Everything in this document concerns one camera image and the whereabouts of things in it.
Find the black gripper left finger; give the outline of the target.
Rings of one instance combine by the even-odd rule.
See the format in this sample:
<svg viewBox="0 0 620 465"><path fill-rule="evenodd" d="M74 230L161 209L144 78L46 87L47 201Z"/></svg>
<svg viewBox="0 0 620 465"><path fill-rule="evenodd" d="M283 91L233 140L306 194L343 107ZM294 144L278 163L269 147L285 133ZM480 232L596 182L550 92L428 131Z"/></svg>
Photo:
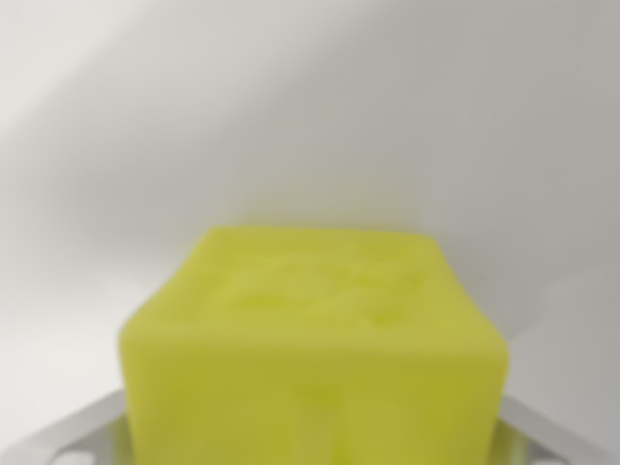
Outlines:
<svg viewBox="0 0 620 465"><path fill-rule="evenodd" d="M132 464L125 394L114 391L18 441L3 464Z"/></svg>

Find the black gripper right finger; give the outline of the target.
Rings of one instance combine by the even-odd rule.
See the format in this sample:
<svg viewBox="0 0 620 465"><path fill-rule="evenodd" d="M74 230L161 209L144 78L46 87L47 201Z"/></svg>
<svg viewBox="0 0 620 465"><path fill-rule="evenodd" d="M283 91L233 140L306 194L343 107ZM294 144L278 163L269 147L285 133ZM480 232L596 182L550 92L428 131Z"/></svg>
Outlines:
<svg viewBox="0 0 620 465"><path fill-rule="evenodd" d="M504 396L500 419L568 464L618 464L619 457L552 421L511 396Z"/></svg>

